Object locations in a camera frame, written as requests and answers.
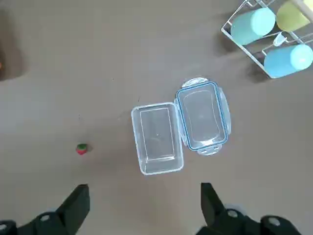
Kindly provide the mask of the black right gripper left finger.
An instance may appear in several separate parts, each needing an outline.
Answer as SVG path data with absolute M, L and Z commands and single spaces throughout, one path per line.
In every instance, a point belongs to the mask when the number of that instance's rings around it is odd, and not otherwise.
M 0 222 L 2 235 L 74 235 L 90 211 L 87 184 L 78 185 L 55 211 L 47 211 L 18 227 L 13 220 Z

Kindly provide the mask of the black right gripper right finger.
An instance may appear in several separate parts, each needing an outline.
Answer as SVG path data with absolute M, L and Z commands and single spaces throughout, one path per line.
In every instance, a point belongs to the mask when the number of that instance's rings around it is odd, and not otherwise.
M 255 221 L 234 208 L 226 208 L 211 183 L 201 183 L 201 210 L 206 226 L 199 235 L 299 235 L 287 219 L 276 215 Z

